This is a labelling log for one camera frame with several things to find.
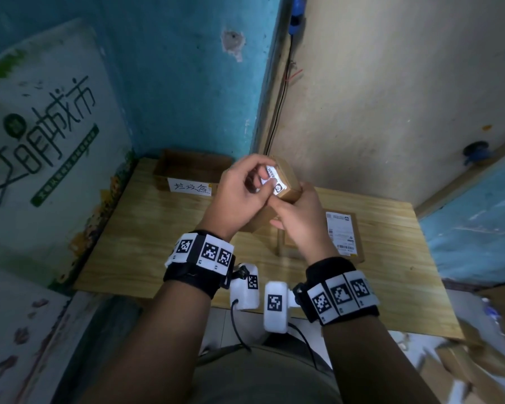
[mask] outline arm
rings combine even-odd
[[[340,256],[311,184],[303,183],[303,194],[294,205],[275,196],[268,203],[281,217],[271,224],[288,232],[309,265]],[[344,403],[438,403],[377,317],[325,325],[323,339]]]
[[[265,165],[274,164],[268,157],[250,155],[225,171],[197,229],[229,242],[271,195],[273,181],[262,186],[260,177],[268,179]],[[82,404],[185,401],[210,305],[208,293],[201,289],[165,282],[120,351],[84,394]]]

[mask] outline blue wall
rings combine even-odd
[[[505,282],[505,161],[421,227],[442,277]]]
[[[281,0],[0,0],[0,52],[84,17],[98,33],[137,154],[250,152]],[[242,32],[243,61],[221,32]]]

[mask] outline forearm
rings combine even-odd
[[[207,294],[197,288],[165,282],[82,403],[184,401],[210,303]]]
[[[378,318],[324,326],[323,338],[345,404],[438,403]]]

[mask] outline person's left hand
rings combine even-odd
[[[247,155],[232,164],[222,174],[217,194],[196,229],[208,230],[229,242],[273,193],[275,179],[264,185],[260,181],[269,178],[267,165],[275,166],[275,161],[265,155]]]

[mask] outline black cable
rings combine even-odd
[[[311,349],[311,346],[309,344],[309,342],[307,341],[305,335],[303,335],[303,333],[301,333],[301,331],[297,328],[296,325],[294,325],[293,323],[288,323],[288,326],[291,327],[292,329],[296,330],[297,333],[299,333],[299,335],[301,336],[301,338],[303,339],[303,341],[305,342],[305,344],[307,345],[307,347],[309,348],[309,353],[311,354],[311,359],[312,359],[312,364],[315,365],[315,369],[318,370],[318,367],[316,366],[316,360],[315,360],[315,354],[314,352],[312,351]]]
[[[241,345],[247,349],[248,352],[252,352],[251,348],[245,344],[245,342],[241,339],[240,334],[237,332],[236,324],[234,323],[234,305],[238,303],[240,300],[236,299],[232,302],[232,306],[230,307],[230,319],[232,319],[232,327],[234,328],[234,333],[236,333],[237,339],[240,341]]]
[[[271,143],[273,143],[273,138],[275,136],[275,132],[277,130],[277,126],[279,123],[279,118],[281,116],[281,110],[284,104],[284,99],[286,97],[286,88],[288,86],[288,76],[290,75],[290,70],[292,68],[292,44],[293,44],[293,35],[290,35],[290,48],[288,50],[288,59],[286,61],[286,67],[284,69],[284,78],[283,78],[283,90],[281,92],[281,100],[277,105],[277,110],[275,111],[275,117],[273,121],[273,127],[269,131],[268,141],[266,143],[265,154],[269,155],[269,151],[271,150]]]

